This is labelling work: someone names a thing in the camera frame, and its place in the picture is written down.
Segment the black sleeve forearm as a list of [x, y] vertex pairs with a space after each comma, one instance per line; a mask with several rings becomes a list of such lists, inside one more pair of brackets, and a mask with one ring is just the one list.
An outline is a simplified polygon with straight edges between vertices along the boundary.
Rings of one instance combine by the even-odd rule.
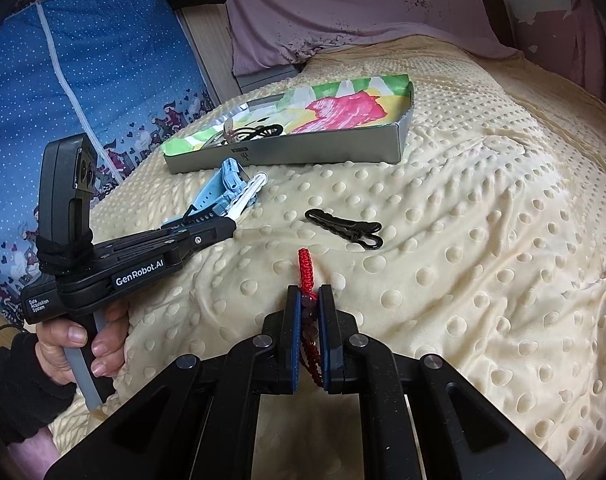
[[42, 369], [37, 336], [16, 335], [0, 348], [0, 441], [21, 443], [51, 424], [73, 402], [74, 382], [60, 385]]

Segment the person's left hand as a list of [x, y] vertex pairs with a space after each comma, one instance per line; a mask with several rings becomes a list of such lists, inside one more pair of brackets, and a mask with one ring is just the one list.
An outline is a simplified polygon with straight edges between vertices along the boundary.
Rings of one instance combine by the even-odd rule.
[[56, 318], [36, 325], [36, 358], [44, 373], [56, 384], [75, 382], [64, 350], [81, 349], [90, 344], [91, 373], [96, 377], [115, 377], [125, 362], [129, 304], [120, 299], [104, 310], [106, 325], [97, 336], [89, 337], [79, 324]]

